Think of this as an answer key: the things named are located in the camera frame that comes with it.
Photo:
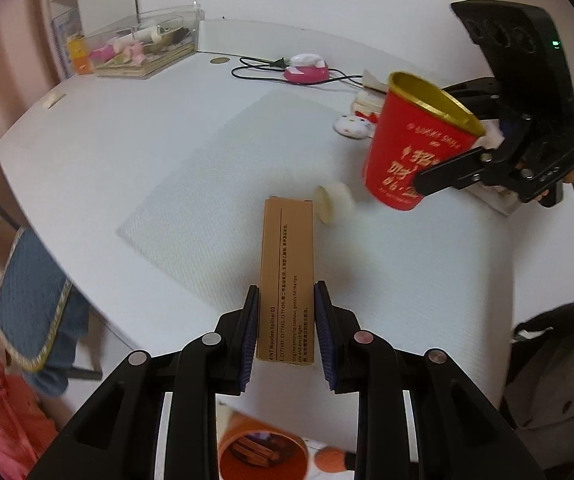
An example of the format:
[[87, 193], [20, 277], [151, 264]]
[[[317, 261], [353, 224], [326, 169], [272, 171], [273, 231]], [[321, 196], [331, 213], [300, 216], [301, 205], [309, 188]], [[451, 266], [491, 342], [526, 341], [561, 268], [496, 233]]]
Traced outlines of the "brown cardboard box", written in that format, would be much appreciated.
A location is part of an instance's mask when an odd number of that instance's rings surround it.
[[314, 362], [313, 203], [270, 197], [264, 203], [257, 357]]

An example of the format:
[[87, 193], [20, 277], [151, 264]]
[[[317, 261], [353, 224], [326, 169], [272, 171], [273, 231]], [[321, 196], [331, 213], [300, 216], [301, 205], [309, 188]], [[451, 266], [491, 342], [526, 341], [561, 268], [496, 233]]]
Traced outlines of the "red paper cup gold rim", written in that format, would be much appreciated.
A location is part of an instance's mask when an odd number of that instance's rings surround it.
[[485, 128], [461, 102], [421, 77], [394, 72], [388, 84], [363, 180], [376, 200], [408, 211], [421, 201], [416, 174], [465, 153]]

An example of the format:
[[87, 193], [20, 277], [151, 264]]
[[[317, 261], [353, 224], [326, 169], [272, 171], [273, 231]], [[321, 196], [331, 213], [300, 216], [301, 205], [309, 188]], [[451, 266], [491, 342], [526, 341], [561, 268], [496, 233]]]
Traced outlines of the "wooden block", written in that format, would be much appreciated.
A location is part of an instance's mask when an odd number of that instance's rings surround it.
[[273, 437], [266, 440], [242, 437], [236, 440], [231, 448], [232, 452], [248, 465], [269, 468], [285, 460], [287, 444]]

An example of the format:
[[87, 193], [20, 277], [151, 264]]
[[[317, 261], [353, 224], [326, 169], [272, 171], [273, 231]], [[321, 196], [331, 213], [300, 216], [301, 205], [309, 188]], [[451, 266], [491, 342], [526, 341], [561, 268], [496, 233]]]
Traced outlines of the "orange trash bin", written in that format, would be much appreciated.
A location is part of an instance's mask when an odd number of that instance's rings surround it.
[[310, 454], [301, 437], [234, 413], [219, 440], [220, 477], [233, 480], [307, 478]]

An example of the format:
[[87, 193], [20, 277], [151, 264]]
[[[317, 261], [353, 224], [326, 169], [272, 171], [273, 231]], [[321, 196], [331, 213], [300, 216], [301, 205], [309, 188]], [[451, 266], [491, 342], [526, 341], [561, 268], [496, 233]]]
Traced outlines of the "beige tape roll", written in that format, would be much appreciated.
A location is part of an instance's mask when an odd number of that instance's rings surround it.
[[355, 209], [349, 186], [342, 182], [318, 186], [313, 193], [314, 211], [325, 226], [347, 221]]

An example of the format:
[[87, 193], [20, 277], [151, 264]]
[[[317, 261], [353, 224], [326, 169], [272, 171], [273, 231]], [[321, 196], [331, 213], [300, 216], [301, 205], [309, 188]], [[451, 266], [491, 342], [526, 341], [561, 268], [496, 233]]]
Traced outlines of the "hello kitty toy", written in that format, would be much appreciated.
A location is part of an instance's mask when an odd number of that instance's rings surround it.
[[333, 129], [340, 136], [354, 140], [366, 140], [372, 139], [377, 122], [378, 116], [374, 113], [342, 115], [335, 121]]

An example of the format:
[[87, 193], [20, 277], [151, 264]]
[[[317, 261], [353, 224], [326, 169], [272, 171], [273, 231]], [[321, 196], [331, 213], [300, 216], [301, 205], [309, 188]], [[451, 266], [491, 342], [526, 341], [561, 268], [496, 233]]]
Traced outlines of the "translucent textured desk mat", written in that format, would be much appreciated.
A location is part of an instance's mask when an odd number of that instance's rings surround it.
[[208, 307], [234, 309], [259, 278], [265, 201], [307, 200], [349, 179], [350, 154], [365, 145], [334, 132], [340, 116], [293, 93], [266, 94], [183, 160], [119, 235]]

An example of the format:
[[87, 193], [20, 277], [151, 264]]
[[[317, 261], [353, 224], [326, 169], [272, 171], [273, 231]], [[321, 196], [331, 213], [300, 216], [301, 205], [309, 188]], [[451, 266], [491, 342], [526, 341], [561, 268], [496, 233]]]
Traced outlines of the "orange slipper foot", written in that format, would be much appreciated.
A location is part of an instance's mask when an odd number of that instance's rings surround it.
[[317, 450], [314, 455], [314, 465], [327, 474], [340, 474], [340, 472], [354, 471], [357, 456], [341, 448], [325, 446]]

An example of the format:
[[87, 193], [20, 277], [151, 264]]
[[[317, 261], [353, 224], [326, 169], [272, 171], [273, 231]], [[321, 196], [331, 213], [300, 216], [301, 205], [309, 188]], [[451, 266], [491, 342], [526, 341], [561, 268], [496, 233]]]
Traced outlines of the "white desk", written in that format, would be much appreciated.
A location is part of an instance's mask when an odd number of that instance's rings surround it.
[[[353, 90], [233, 77], [242, 55], [315, 52], [386, 78], [404, 58], [259, 22], [206, 21], [199, 50], [146, 80], [75, 76], [0, 140], [0, 163], [44, 246], [108, 322], [153, 354], [181, 349], [259, 278], [263, 206], [349, 186], [347, 221], [315, 230], [315, 275], [393, 347], [444, 349], [500, 399], [512, 326], [574, 300], [574, 198], [503, 216], [447, 190], [414, 210], [365, 190], [368, 145], [334, 121]], [[217, 55], [227, 62], [215, 62]]]

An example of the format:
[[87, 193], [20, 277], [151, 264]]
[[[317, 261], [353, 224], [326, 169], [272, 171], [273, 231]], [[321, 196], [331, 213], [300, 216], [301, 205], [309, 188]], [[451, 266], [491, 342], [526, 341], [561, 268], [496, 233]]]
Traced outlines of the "pink white charger device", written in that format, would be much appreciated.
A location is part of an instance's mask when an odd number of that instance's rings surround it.
[[284, 77], [291, 84], [323, 84], [329, 79], [329, 67], [318, 54], [296, 54], [289, 58]]

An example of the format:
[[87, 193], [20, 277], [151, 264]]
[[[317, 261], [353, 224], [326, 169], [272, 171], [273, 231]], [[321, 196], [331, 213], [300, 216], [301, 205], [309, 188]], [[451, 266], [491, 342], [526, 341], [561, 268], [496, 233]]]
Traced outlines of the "white chair blue cushion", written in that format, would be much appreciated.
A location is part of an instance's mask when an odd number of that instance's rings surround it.
[[0, 341], [7, 359], [44, 396], [61, 396], [71, 379], [99, 382], [100, 370], [76, 367], [77, 344], [89, 331], [91, 306], [37, 234], [0, 206], [15, 230], [0, 279]]

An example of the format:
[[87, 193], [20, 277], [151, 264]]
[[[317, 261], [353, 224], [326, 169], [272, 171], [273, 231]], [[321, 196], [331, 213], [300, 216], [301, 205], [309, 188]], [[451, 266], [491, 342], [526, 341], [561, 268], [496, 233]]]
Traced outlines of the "black trouser leg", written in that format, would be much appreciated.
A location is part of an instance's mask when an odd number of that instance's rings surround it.
[[547, 479], [574, 479], [574, 302], [514, 328], [500, 412]]

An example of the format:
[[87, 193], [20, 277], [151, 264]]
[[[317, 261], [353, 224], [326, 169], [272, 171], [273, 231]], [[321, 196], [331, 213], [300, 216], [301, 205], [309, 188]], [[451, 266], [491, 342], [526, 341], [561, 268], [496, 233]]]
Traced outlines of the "pink floral bed quilt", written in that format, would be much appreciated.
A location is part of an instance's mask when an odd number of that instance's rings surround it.
[[58, 434], [25, 379], [0, 363], [0, 475], [25, 479]]

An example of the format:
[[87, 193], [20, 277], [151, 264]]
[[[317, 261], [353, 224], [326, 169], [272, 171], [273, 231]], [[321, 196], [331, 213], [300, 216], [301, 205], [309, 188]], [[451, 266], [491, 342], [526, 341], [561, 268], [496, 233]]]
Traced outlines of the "small cream eraser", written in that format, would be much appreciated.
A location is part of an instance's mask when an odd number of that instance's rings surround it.
[[48, 93], [45, 99], [42, 102], [42, 106], [46, 110], [50, 110], [56, 103], [60, 102], [61, 99], [65, 96], [65, 93], [59, 91], [52, 91]]

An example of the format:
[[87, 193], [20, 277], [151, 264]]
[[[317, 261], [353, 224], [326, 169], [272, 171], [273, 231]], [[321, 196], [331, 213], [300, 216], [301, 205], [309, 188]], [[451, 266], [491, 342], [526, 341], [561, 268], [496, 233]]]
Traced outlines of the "clear acrylic organizer tray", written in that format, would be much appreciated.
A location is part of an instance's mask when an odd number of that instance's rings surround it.
[[86, 50], [98, 77], [147, 79], [197, 51], [197, 2], [138, 13], [86, 35]]

